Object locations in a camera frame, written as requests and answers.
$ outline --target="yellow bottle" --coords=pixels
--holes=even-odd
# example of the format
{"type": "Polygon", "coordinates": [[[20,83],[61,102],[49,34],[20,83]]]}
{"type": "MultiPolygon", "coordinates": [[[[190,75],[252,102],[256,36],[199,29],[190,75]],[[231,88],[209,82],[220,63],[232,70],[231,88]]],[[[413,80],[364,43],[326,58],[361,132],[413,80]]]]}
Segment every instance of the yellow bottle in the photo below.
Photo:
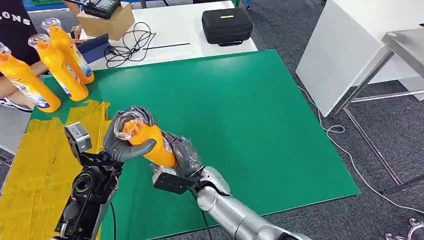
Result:
{"type": "Polygon", "coordinates": [[[71,37],[63,30],[61,21],[51,17],[42,21],[41,26],[48,32],[51,44],[63,54],[65,61],[75,71],[81,83],[92,83],[94,81],[94,73],[71,37]]]}
{"type": "Polygon", "coordinates": [[[28,39],[28,45],[37,50],[41,61],[53,74],[65,93],[73,101],[81,101],[89,95],[86,86],[65,61],[64,56],[50,45],[50,38],[46,34],[35,34],[28,39]]]}
{"type": "Polygon", "coordinates": [[[159,166],[175,168],[177,161],[168,141],[162,136],[157,125],[144,123],[143,116],[137,111],[130,111],[118,117],[113,126],[116,137],[128,140],[131,145],[141,145],[149,139],[156,140],[153,149],[144,155],[146,159],[159,166]]]}
{"type": "Polygon", "coordinates": [[[41,111],[53,113],[61,106],[59,98],[47,88],[25,62],[11,55],[11,50],[0,42],[0,72],[8,78],[41,111]]]}

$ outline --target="white cable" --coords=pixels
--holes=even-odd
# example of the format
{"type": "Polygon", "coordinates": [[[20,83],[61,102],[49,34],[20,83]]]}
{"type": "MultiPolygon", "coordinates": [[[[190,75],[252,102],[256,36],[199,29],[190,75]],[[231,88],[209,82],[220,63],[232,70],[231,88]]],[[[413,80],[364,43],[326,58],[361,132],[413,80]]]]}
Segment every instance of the white cable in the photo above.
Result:
{"type": "Polygon", "coordinates": [[[306,90],[304,90],[303,88],[301,88],[300,86],[297,86],[302,92],[304,92],[305,94],[306,94],[306,96],[307,96],[307,98],[309,99],[309,101],[310,101],[310,103],[312,104],[312,105],[314,105],[315,107],[316,107],[316,109],[317,109],[317,112],[318,112],[318,119],[319,119],[319,124],[321,125],[321,128],[322,129],[324,129],[325,131],[326,131],[326,134],[327,134],[327,137],[328,137],[328,139],[330,139],[330,141],[334,144],[334,145],[336,145],[340,150],[342,150],[344,153],[346,153],[348,156],[349,156],[349,158],[350,158],[350,162],[352,163],[352,166],[353,166],[353,169],[355,169],[355,172],[359,175],[359,177],[360,177],[360,179],[362,179],[362,181],[365,183],[365,185],[369,188],[369,189],[371,189],[374,193],[376,193],[377,195],[379,195],[380,197],[382,197],[382,198],[384,198],[385,200],[387,200],[389,203],[391,203],[391,204],[393,204],[393,205],[395,205],[396,207],[399,207],[399,208],[402,208],[402,209],[408,209],[408,210],[412,210],[412,211],[415,211],[415,212],[417,212],[417,213],[420,213],[420,214],[423,214],[424,215],[424,211],[421,211],[421,210],[418,210],[418,209],[415,209],[415,208],[412,208],[412,207],[408,207],[408,206],[402,206],[402,205],[399,205],[399,204],[397,204],[397,203],[395,203],[394,201],[392,201],[392,200],[390,200],[390,199],[388,199],[386,196],[384,196],[384,195],[382,195],[381,193],[379,193],[377,190],[375,190],[371,185],[369,185],[368,184],[368,182],[364,179],[364,177],[362,176],[362,174],[359,172],[359,170],[357,169],[357,167],[356,167],[356,165],[355,165],[355,162],[354,162],[354,159],[353,159],[353,157],[352,157],[352,155],[348,152],[348,151],[346,151],[343,147],[341,147],[339,144],[337,144],[331,137],[330,137],[330,135],[329,135],[329,133],[336,133],[336,134],[341,134],[341,133],[344,133],[345,132],[345,127],[344,126],[342,126],[342,125],[333,125],[333,126],[331,126],[331,127],[329,127],[329,128],[325,128],[325,127],[323,127],[323,123],[322,123],[322,121],[321,121],[321,114],[320,114],[320,109],[317,107],[317,105],[314,103],[314,101],[312,101],[312,99],[311,99],[311,97],[309,96],[309,94],[306,92],[306,90]]]}

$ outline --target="green cutting mat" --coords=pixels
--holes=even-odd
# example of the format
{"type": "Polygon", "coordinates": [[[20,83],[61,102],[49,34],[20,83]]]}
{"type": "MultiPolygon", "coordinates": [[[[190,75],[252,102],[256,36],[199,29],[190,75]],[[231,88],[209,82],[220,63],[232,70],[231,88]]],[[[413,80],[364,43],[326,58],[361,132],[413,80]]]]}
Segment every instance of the green cutting mat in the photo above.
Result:
{"type": "MultiPolygon", "coordinates": [[[[69,108],[81,103],[53,78],[46,84],[62,106],[51,114],[35,110],[31,118],[65,122],[69,108]]],[[[204,164],[260,215],[359,193],[275,50],[99,70],[88,89],[88,99],[111,102],[109,118],[146,106],[161,129],[191,139],[204,164]]],[[[155,189],[151,177],[144,158],[125,164],[112,200],[118,240],[204,228],[189,192],[155,189]]],[[[101,239],[113,239],[110,210],[101,239]]]]}

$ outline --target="black zippered case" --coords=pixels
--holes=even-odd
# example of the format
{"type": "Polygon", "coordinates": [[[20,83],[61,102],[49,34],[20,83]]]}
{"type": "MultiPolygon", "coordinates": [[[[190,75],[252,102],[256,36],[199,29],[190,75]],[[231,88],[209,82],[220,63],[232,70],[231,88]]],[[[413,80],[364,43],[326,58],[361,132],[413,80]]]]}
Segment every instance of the black zippered case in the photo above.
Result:
{"type": "Polygon", "coordinates": [[[253,23],[243,8],[204,11],[201,16],[204,35],[210,44],[241,44],[251,37],[253,23]]]}

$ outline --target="clear bottle cap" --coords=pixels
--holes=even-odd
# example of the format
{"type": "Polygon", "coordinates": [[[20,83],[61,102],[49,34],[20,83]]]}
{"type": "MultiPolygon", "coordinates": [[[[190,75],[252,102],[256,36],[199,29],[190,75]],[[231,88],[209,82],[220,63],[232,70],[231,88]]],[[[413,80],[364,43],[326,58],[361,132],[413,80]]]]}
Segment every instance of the clear bottle cap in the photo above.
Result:
{"type": "Polygon", "coordinates": [[[8,60],[11,53],[12,51],[6,45],[0,42],[0,62],[8,60]]]}
{"type": "Polygon", "coordinates": [[[113,133],[121,140],[130,140],[137,136],[144,125],[143,116],[137,111],[123,113],[113,126],[113,133]]]}
{"type": "Polygon", "coordinates": [[[37,50],[47,48],[49,43],[50,43],[50,37],[47,36],[46,34],[42,34],[42,33],[32,35],[28,39],[28,45],[30,45],[31,47],[33,47],[37,50]]]}
{"type": "Polygon", "coordinates": [[[50,17],[42,21],[41,27],[47,32],[51,33],[51,32],[57,32],[59,28],[62,27],[62,24],[59,19],[50,17]]]}

